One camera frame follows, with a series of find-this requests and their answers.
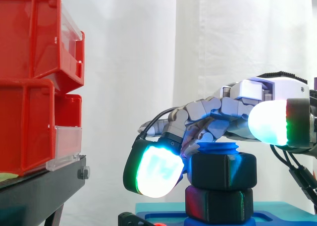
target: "robotic hand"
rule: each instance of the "robotic hand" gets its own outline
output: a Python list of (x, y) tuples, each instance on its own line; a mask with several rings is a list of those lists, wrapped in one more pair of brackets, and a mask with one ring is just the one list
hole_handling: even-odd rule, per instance
[[(159, 119), (169, 112), (168, 119)], [(222, 86), (213, 96), (166, 110), (140, 127), (124, 186), (150, 197), (164, 196), (186, 172), (187, 159), (204, 148), (200, 143), (222, 136), (266, 142), (291, 156), (317, 157), (315, 116), (314, 91), (310, 96), (307, 82), (293, 74), (267, 73)], [(152, 142), (147, 136), (159, 139)]]

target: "transparent drawer front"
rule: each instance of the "transparent drawer front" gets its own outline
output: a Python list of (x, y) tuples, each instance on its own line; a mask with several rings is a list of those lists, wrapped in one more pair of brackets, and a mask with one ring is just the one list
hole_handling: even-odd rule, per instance
[(46, 162), (46, 169), (50, 171), (78, 161), (81, 151), (82, 128), (55, 126), (55, 129), (55, 159)]
[(76, 59), (76, 41), (83, 40), (83, 34), (68, 14), (65, 7), (61, 8), (61, 41), (65, 49)]

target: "black bracket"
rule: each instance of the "black bracket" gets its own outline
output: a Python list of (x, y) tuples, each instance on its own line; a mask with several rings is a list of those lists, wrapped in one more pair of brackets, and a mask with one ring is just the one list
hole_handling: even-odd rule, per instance
[(143, 226), (155, 226), (130, 212), (124, 212), (118, 216), (118, 226), (139, 226), (139, 223)]

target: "red plastic drawer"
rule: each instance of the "red plastic drawer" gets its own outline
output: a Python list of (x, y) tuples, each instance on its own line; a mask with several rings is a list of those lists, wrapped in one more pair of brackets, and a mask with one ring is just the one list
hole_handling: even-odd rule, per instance
[(47, 78), (57, 93), (84, 85), (84, 33), (61, 0), (0, 0), (0, 78)]
[[(55, 95), (50, 80), (0, 79), (0, 120), (1, 173), (23, 175), (80, 152), (81, 97)], [(64, 124), (68, 132), (57, 134)]]

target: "yellow object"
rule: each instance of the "yellow object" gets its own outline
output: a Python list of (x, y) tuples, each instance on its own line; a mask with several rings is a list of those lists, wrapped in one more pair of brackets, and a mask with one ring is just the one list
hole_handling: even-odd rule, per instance
[(17, 178), (18, 176), (19, 175), (12, 174), (12, 173), (0, 173), (0, 182), (8, 180), (8, 179)]

